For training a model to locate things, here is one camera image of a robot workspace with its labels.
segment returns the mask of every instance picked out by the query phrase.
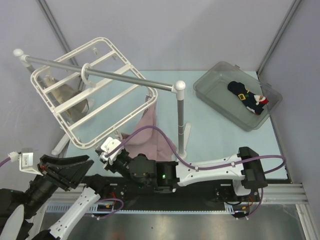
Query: drying rack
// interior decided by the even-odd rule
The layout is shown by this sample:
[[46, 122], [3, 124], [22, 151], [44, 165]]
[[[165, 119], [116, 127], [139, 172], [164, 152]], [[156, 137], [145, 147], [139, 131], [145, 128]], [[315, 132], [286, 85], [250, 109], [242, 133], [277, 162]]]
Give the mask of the drying rack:
[[[107, 46], [111, 49], [107, 54], [99, 57], [95, 61], [91, 63], [85, 63], [82, 67], [77, 65], [71, 65], [64, 63], [63, 61], [70, 60], [71, 58], [77, 56], [81, 52], [93, 49], [96, 51], [96, 45], [98, 43], [107, 44]], [[191, 125], [189, 123], [184, 125], [184, 98], [185, 98], [185, 88], [186, 84], [184, 81], [178, 80], [175, 84], [162, 83], [152, 80], [147, 80], [143, 77], [143, 75], [124, 57], [124, 55], [113, 45], [113, 43], [105, 37], [95, 38], [88, 43], [70, 51], [69, 53], [59, 57], [58, 59], [46, 60], [37, 57], [32, 57], [24, 54], [21, 49], [15, 49], [13, 54], [19, 58], [19, 60], [23, 63], [23, 65], [29, 70], [31, 73], [31, 83], [35, 87], [38, 94], [41, 96], [45, 104], [48, 106], [50, 111], [53, 113], [54, 117], [60, 124], [61, 128], [65, 131], [71, 142], [78, 147], [79, 149], [89, 149], [94, 146], [97, 146], [98, 143], [103, 140], [105, 137], [109, 136], [112, 133], [115, 133], [118, 128], [128, 122], [130, 119], [146, 110], [152, 104], [154, 104], [158, 98], [158, 90], [164, 90], [168, 92], [172, 92], [176, 94], [177, 99], [177, 118], [178, 118], [178, 154], [185, 158], [187, 156], [186, 147], [187, 142], [191, 130]], [[98, 63], [107, 60], [108, 58], [112, 58], [117, 56], [122, 62], [123, 66], [114, 72], [108, 72], [103, 70], [94, 69], [94, 66]], [[35, 69], [31, 63], [42, 64], [44, 66]], [[57, 81], [56, 83], [47, 86], [44, 84], [44, 81], [41, 79], [41, 74], [48, 72], [50, 68], [63, 69], [67, 71], [73, 72], [69, 76]], [[126, 72], [131, 71], [135, 77], [124, 75]], [[88, 80], [88, 77], [97, 76], [102, 77], [103, 79], [99, 82], [92, 82]], [[85, 84], [86, 89], [80, 92], [79, 94], [71, 97], [65, 102], [56, 105], [52, 101], [52, 92], [57, 90], [61, 86], [68, 83], [70, 80], [75, 78], [79, 78]], [[86, 100], [90, 95], [94, 94], [98, 90], [105, 88], [112, 81], [120, 81], [133, 84], [128, 89], [113, 97], [111, 100], [105, 102], [97, 109], [91, 111], [86, 114], [79, 120], [75, 122], [69, 122], [68, 118], [65, 116], [65, 112], [80, 102]], [[128, 115], [117, 121], [114, 125], [108, 127], [106, 130], [95, 136], [88, 142], [82, 142], [80, 138], [76, 135], [75, 129], [83, 126], [88, 120], [96, 117], [102, 110], [106, 109], [108, 106], [114, 104], [117, 100], [121, 99], [128, 93], [134, 91], [136, 88], [144, 86], [148, 89], [148, 100], [139, 106], [134, 111], [130, 112]]]

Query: christmas sock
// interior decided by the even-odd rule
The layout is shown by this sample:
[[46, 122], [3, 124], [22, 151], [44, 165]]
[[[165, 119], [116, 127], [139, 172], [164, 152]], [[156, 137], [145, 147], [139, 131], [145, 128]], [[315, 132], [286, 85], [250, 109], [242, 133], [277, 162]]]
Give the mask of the christmas sock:
[[264, 109], [262, 107], [268, 103], [268, 99], [266, 97], [255, 95], [250, 92], [241, 82], [230, 82], [228, 84], [228, 90], [238, 96], [249, 111], [257, 115], [260, 115], [263, 112]]

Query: table surface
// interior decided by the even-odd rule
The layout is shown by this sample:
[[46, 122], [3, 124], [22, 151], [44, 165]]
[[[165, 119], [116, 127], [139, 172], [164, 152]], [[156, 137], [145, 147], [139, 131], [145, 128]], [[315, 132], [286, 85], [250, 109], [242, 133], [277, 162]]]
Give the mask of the table surface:
[[[238, 152], [239, 147], [249, 147], [260, 156], [262, 155], [280, 155], [279, 146], [275, 136], [274, 129], [270, 119], [257, 130], [250, 132], [244, 131], [237, 125], [229, 121], [220, 113], [206, 105], [196, 97], [193, 84], [204, 74], [205, 71], [141, 71], [146, 79], [174, 84], [178, 80], [186, 83], [185, 101], [184, 101], [184, 122], [191, 124], [191, 132], [187, 145], [187, 162], [201, 162], [208, 160], [221, 159]], [[247, 71], [247, 74], [257, 78], [254, 71]], [[122, 88], [122, 82], [112, 85], [113, 90], [117, 85]], [[95, 102], [103, 99], [105, 93], [96, 95]], [[157, 126], [165, 132], [165, 134], [178, 145], [178, 116], [176, 96], [171, 92], [158, 90], [158, 99], [156, 106]], [[128, 108], [134, 101], [127, 101], [125, 106]], [[86, 125], [79, 129], [82, 135], [90, 135], [92, 129], [101, 132], [114, 123], [112, 120], [113, 113], [117, 107], [115, 103], [113, 109], [107, 109], [99, 116], [99, 120], [92, 122], [90, 126]], [[122, 132], [131, 133], [134, 131], [135, 125], [138, 123], [141, 115], [133, 118], [120, 128]], [[94, 148], [82, 150], [69, 144], [66, 157], [74, 157], [79, 155], [89, 155], [94, 160], [93, 166], [87, 175], [100, 174], [103, 176], [119, 176], [103, 169], [103, 164], [99, 161]], [[282, 162], [281, 159], [269, 158], [261, 160], [265, 171], [277, 167]], [[266, 175], [267, 179], [287, 179], [287, 173], [284, 167]]]

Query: white ring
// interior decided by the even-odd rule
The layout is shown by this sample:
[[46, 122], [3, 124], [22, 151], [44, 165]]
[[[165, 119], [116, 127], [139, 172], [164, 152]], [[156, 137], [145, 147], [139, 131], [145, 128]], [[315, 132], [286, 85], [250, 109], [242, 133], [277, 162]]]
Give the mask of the white ring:
[[90, 65], [90, 63], [83, 64], [81, 68], [81, 78], [85, 85], [91, 84], [91, 81], [88, 81], [88, 79], [86, 78], [86, 69], [91, 69], [91, 68], [92, 66]]

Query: plastic tray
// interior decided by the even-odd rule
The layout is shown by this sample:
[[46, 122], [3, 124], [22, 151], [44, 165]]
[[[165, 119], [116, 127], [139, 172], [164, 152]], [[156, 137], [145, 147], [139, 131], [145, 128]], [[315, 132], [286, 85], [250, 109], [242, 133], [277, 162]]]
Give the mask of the plastic tray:
[[[260, 115], [249, 111], [238, 96], [228, 90], [232, 81], [240, 82], [256, 95], [263, 95], [269, 103]], [[280, 93], [241, 71], [238, 66], [221, 61], [197, 80], [193, 88], [196, 96], [245, 131], [256, 130], [268, 119], [282, 101]]]

